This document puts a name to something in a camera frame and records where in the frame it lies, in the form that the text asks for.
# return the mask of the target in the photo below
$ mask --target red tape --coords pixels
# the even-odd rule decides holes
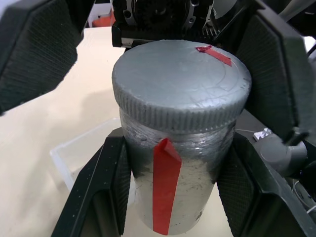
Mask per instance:
[[[165,138],[155,146],[153,229],[162,235],[168,235],[181,163],[181,158],[169,139]]]
[[[196,47],[197,51],[200,53],[207,53],[208,55],[217,58],[218,60],[220,60],[221,62],[227,64],[228,66],[232,66],[232,60],[225,56],[224,54],[221,54],[217,51],[215,51],[214,49],[212,49],[212,46],[206,46],[206,47]]]

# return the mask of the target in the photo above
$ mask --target gray cylinder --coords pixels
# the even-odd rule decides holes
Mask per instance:
[[[230,66],[197,51],[204,46],[184,40],[147,43],[127,51],[113,70],[137,210],[149,228],[164,235],[184,233],[198,222],[250,91],[250,74],[236,57],[212,47],[230,58]],[[172,173],[177,161],[163,163],[157,156],[165,139],[179,157],[178,172]],[[162,152],[172,153],[168,149]]]

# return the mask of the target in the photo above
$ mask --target scratched metal surface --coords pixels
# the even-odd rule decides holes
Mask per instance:
[[[122,110],[120,118],[131,157],[140,218],[153,229],[153,149],[163,138],[169,138],[182,159],[169,235],[190,230],[199,221],[212,192],[232,142],[235,123],[207,133],[179,135],[145,127]]]

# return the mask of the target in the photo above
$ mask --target robotic hand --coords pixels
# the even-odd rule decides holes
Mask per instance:
[[[117,20],[112,27],[113,46],[184,39],[215,45],[239,58],[252,75],[246,109],[283,144],[304,142],[308,158],[289,175],[303,184],[299,201],[285,179],[262,159],[259,148],[237,133],[217,181],[232,233],[235,237],[315,236],[316,225],[309,215],[313,210],[307,213],[301,202],[308,195],[315,198],[316,190],[316,148],[307,140],[315,120],[315,54],[309,52],[308,59],[298,32],[316,36],[316,5],[297,12],[290,0],[264,2],[113,0]],[[57,87],[77,59],[76,46],[93,4],[93,0],[0,3],[1,114]],[[102,159],[109,150],[113,160]],[[128,187],[122,183],[130,177],[127,159],[124,137],[115,130],[79,174],[53,236],[80,236],[91,201],[107,220],[100,224],[106,229],[103,234],[123,234]],[[104,167],[112,170],[106,177]],[[109,185],[101,188],[100,183]],[[79,200],[76,192],[86,199]]]

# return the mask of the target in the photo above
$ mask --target white table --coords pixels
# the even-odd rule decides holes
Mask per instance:
[[[112,47],[111,28],[86,29],[78,61],[58,88],[0,117],[0,237],[51,235],[69,191],[49,151],[119,116],[111,74],[123,52]],[[160,236],[135,216],[131,206],[125,237]],[[216,188],[183,236],[232,236]]]

